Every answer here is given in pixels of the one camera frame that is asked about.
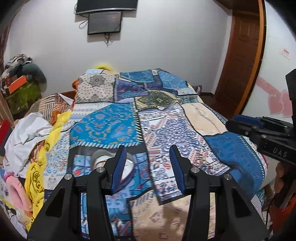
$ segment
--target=baseboard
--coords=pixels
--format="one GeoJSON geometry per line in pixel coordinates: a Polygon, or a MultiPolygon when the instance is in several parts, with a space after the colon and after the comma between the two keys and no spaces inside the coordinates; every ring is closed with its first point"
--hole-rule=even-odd
{"type": "Polygon", "coordinates": [[[211,97],[213,97],[214,94],[211,93],[211,92],[202,92],[202,93],[200,93],[200,96],[211,96],[211,97]]]}

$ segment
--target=blue gripper pad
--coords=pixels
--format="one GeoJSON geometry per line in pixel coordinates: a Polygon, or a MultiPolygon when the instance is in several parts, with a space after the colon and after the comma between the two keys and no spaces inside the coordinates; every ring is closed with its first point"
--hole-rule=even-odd
{"type": "Polygon", "coordinates": [[[233,117],[234,121],[239,121],[243,123],[247,123],[250,125],[258,126],[259,128],[263,128],[264,123],[260,121],[259,119],[256,119],[254,117],[246,116],[246,115],[235,115],[233,117]]]}
{"type": "Polygon", "coordinates": [[[181,191],[182,194],[185,194],[186,188],[184,184],[184,173],[182,172],[181,166],[179,164],[178,158],[176,156],[176,153],[173,149],[173,146],[170,147],[170,163],[173,168],[173,172],[175,175],[176,183],[181,191]]]}
{"type": "Polygon", "coordinates": [[[119,184],[121,181],[125,164],[126,164],[126,147],[123,147],[113,172],[112,187],[111,187],[112,193],[116,193],[116,191],[119,188],[119,184]]]}

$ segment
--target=brown curtain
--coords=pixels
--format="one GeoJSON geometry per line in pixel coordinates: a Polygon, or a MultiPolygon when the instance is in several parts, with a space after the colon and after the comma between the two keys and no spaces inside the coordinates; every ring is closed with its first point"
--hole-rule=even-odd
{"type": "MultiPolygon", "coordinates": [[[[6,43],[8,39],[8,34],[10,30],[11,22],[6,26],[5,30],[0,36],[0,76],[4,72],[4,52],[6,49],[6,43]]],[[[0,122],[4,119],[7,119],[10,122],[10,125],[13,126],[13,117],[8,107],[6,100],[3,98],[0,91],[0,122]]]]}

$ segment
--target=monitor screen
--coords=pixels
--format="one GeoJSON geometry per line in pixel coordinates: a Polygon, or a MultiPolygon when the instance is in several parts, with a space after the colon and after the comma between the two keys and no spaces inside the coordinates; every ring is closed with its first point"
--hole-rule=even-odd
{"type": "Polygon", "coordinates": [[[88,35],[119,33],[122,12],[95,12],[89,15],[88,35]]]}
{"type": "Polygon", "coordinates": [[[137,10],[138,0],[78,0],[76,14],[103,10],[137,10]]]}

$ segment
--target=brown floor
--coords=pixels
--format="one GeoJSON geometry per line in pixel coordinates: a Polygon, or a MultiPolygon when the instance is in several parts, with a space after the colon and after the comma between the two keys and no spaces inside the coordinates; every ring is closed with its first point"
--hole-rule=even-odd
{"type": "Polygon", "coordinates": [[[214,96],[203,95],[201,93],[200,98],[206,103],[209,107],[217,111],[219,114],[223,115],[227,119],[232,119],[235,112],[236,106],[233,106],[233,103],[225,100],[224,102],[217,101],[214,96]]]}

